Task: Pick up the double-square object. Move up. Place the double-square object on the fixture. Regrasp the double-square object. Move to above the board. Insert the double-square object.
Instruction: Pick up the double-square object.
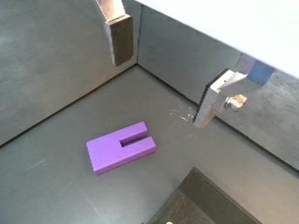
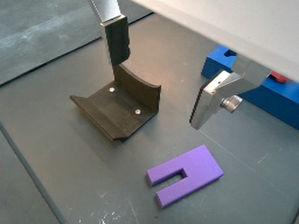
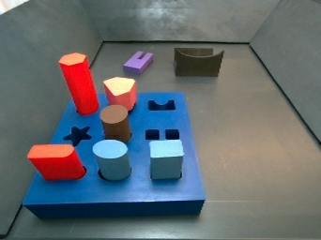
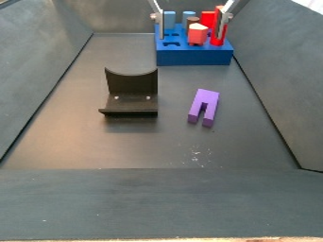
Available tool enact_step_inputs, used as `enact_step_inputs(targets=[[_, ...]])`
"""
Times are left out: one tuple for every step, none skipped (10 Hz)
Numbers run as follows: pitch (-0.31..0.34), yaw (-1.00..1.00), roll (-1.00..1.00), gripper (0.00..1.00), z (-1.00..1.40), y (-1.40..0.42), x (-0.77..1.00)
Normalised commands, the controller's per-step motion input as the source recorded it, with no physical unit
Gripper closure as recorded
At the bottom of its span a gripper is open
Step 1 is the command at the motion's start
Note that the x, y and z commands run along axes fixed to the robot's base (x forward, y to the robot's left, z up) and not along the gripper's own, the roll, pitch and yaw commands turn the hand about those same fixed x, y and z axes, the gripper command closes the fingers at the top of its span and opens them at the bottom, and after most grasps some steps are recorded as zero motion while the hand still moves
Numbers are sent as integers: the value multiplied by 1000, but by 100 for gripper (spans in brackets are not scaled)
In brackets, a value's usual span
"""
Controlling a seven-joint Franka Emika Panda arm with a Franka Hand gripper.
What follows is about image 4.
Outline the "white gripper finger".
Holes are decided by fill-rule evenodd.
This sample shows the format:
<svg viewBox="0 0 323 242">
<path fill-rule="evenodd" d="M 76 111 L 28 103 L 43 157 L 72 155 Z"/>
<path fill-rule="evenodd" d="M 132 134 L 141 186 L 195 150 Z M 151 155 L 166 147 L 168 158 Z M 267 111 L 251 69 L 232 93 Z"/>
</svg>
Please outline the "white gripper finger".
<svg viewBox="0 0 323 242">
<path fill-rule="evenodd" d="M 152 8 L 152 14 L 150 18 L 159 24 L 159 39 L 164 39 L 164 11 L 160 8 L 156 0 L 148 0 L 150 6 Z"/>
<path fill-rule="evenodd" d="M 219 22 L 216 29 L 216 37 L 220 39 L 223 35 L 224 25 L 232 19 L 232 10 L 239 4 L 239 0 L 227 0 L 226 4 L 219 8 Z"/>
</svg>

